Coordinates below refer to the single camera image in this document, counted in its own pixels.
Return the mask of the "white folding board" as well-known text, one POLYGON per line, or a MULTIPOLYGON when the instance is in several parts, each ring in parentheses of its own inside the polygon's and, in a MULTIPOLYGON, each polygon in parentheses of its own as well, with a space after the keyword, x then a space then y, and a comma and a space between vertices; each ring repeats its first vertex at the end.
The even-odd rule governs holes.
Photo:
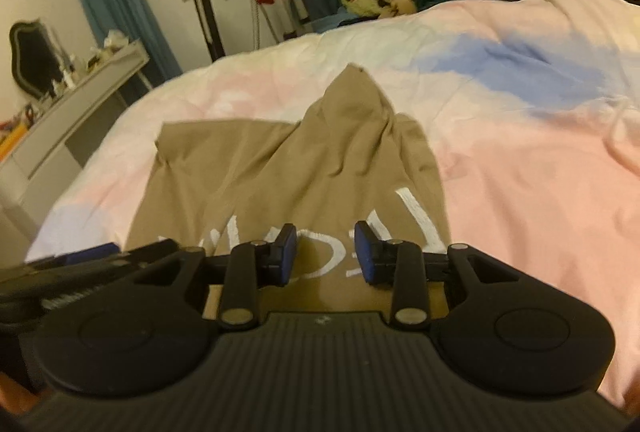
POLYGON ((191 2, 213 62, 250 47, 250 0, 183 0, 191 2))

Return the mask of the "wavy black vanity mirror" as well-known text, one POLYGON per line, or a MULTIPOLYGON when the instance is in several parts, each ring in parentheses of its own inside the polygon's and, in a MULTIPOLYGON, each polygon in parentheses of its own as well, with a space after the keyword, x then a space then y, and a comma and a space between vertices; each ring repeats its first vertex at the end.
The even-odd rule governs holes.
POLYGON ((11 72, 18 87, 36 100, 62 80, 60 63, 41 22, 16 22, 10 29, 11 72))

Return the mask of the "beige t-shirt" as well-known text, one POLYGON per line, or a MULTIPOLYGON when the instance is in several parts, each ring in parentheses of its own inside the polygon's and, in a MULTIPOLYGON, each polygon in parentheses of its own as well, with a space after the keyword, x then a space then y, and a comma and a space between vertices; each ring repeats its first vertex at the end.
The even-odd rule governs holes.
POLYGON ((436 159, 420 124, 349 66, 299 122, 168 123, 127 247, 163 238, 225 254, 297 230, 292 277, 262 289, 265 311, 386 311, 390 290, 359 271, 354 232, 427 252, 450 241, 436 159))

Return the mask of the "cosmetics on desk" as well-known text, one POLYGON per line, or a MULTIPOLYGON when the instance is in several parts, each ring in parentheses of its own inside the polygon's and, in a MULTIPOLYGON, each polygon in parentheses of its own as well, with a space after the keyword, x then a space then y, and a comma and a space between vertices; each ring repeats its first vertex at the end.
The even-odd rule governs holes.
POLYGON ((128 36, 124 36, 117 30, 111 31, 112 37, 105 40, 104 47, 94 48, 89 61, 82 64, 79 59, 62 48, 56 35, 41 20, 34 20, 34 22, 41 22, 47 30, 52 48, 60 63, 62 80, 53 82, 54 92, 43 100, 36 100, 22 90, 32 101, 13 118, 1 122, 1 160, 12 152, 46 110, 60 100, 65 93, 78 88, 93 71, 98 70, 99 66, 106 64, 115 54, 130 44, 128 36))

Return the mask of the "white vanity desk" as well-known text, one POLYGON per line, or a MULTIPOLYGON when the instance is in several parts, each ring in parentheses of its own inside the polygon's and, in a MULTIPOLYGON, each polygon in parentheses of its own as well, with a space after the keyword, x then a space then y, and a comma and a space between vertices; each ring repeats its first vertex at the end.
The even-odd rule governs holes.
POLYGON ((75 181, 128 104, 120 90, 143 91, 150 56, 140 41, 121 48, 64 94, 1 161, 1 211, 33 242, 51 208, 75 181))

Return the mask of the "pastel tie-dye duvet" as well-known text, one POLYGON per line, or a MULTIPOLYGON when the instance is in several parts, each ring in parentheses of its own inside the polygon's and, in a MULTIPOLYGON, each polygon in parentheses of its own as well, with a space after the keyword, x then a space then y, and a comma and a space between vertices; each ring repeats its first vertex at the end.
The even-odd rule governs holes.
POLYGON ((347 67, 420 124, 450 231, 611 323, 601 393, 639 409, 639 10, 464 0, 229 56, 125 111, 28 258, 124 248, 168 123, 295 123, 347 67))

